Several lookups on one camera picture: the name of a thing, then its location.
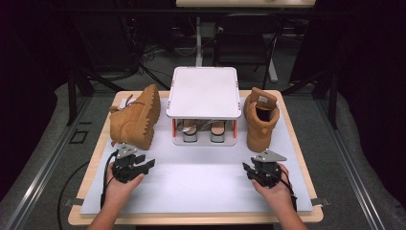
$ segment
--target hand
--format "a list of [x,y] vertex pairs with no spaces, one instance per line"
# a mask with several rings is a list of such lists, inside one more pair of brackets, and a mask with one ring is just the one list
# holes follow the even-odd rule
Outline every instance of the hand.
[[[285,172],[282,173],[281,179],[286,182],[286,184],[289,184],[287,179],[289,171],[283,164],[278,165],[281,166],[281,170]],[[280,182],[276,186],[268,189],[262,187],[256,180],[251,180],[251,182],[253,183],[255,190],[263,196],[269,207],[274,211],[283,230],[307,229],[305,224],[299,218],[298,213],[296,213],[293,208],[290,191],[283,183]]]
[[101,211],[95,219],[93,219],[87,229],[113,229],[117,216],[127,203],[132,191],[141,183],[141,181],[143,181],[143,179],[144,175],[139,174],[133,180],[124,184],[113,177],[113,163],[110,163],[107,169],[108,185],[104,204]]
[[[278,165],[281,167],[281,170],[286,174],[289,174],[289,171],[283,164]],[[286,182],[286,184],[289,184],[285,173],[282,172],[282,180]],[[262,187],[256,180],[252,180],[252,183],[255,190],[263,196],[274,212],[278,212],[281,208],[286,207],[291,207],[293,209],[289,189],[283,183],[280,182],[270,189]]]
[[105,194],[104,205],[109,205],[109,203],[114,203],[118,205],[117,208],[120,210],[125,206],[132,191],[143,181],[144,175],[139,174],[134,179],[128,181],[127,183],[122,183],[116,178],[113,178],[113,163],[108,165],[107,170],[107,188]]

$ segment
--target black cable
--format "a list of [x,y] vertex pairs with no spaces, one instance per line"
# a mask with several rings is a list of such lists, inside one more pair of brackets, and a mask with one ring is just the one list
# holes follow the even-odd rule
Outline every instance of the black cable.
[[62,230],[62,221],[60,220],[60,201],[62,200],[63,192],[65,192],[66,186],[68,185],[69,181],[74,177],[74,175],[84,166],[88,165],[90,161],[85,162],[81,166],[79,166],[68,178],[68,180],[65,182],[63,185],[62,191],[60,191],[59,194],[59,199],[57,200],[57,225],[59,226],[59,229]]
[[105,162],[105,167],[104,167],[104,176],[102,179],[102,193],[101,193],[101,207],[104,204],[104,200],[105,200],[105,191],[107,190],[107,170],[108,170],[108,165],[110,164],[110,160],[111,158],[113,158],[113,156],[117,156],[117,153],[119,151],[116,150],[113,153],[110,154],[110,156],[108,157],[107,161]]

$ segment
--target boot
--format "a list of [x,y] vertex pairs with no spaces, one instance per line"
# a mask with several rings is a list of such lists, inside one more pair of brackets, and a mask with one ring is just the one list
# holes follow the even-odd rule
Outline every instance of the boot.
[[127,99],[125,107],[110,107],[110,136],[116,142],[128,143],[141,150],[149,150],[154,134],[153,126],[161,113],[158,88],[152,84],[133,103]]
[[271,144],[272,131],[280,117],[277,98],[256,87],[244,103],[244,116],[248,124],[247,146],[254,152],[263,152]]

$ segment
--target black chair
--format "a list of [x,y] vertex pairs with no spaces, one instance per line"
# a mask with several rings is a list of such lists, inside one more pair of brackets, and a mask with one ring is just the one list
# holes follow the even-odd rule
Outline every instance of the black chair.
[[279,34],[281,20],[273,14],[232,13],[221,17],[214,27],[213,66],[265,66],[262,89]]

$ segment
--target desk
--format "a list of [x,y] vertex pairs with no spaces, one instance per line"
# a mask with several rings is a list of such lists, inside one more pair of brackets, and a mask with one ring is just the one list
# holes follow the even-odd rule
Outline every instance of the desk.
[[176,0],[177,7],[199,8],[312,8],[316,0]]
[[[176,0],[180,8],[281,8],[281,9],[311,9],[316,0]],[[200,18],[196,20],[196,67],[202,66],[203,56],[201,50]],[[271,59],[269,65],[271,82],[278,82],[274,63]]]
[[[251,91],[240,91],[241,97],[246,97]],[[293,148],[295,150],[300,170],[304,176],[305,185],[309,193],[310,198],[316,198],[316,193],[311,182],[310,176],[303,159],[302,152],[300,150],[298,140],[294,133],[292,124],[290,123],[289,116],[287,114],[286,107],[284,105],[282,95],[278,91],[270,91],[277,96],[281,112],[283,114],[286,126],[288,128],[289,135],[291,136]],[[116,95],[113,104],[119,105],[122,99],[126,99],[130,94],[134,94],[134,97],[138,97],[141,92],[122,91]],[[161,98],[169,96],[169,91],[160,92]],[[96,145],[89,167],[83,178],[83,182],[80,185],[77,198],[85,199],[87,192],[93,182],[96,175],[96,170],[101,162],[102,154],[106,142],[110,136],[110,121],[106,118],[104,127],[101,131],[100,139]],[[95,215],[81,215],[80,206],[74,205],[69,215],[69,222],[73,225],[87,225],[90,224]],[[322,220],[323,212],[321,207],[314,207],[311,212],[299,212],[300,217],[305,222],[317,222]],[[190,213],[190,214],[138,214],[138,215],[121,215],[118,217],[116,224],[134,224],[134,225],[193,225],[193,224],[249,224],[249,223],[270,223],[278,222],[272,213]]]

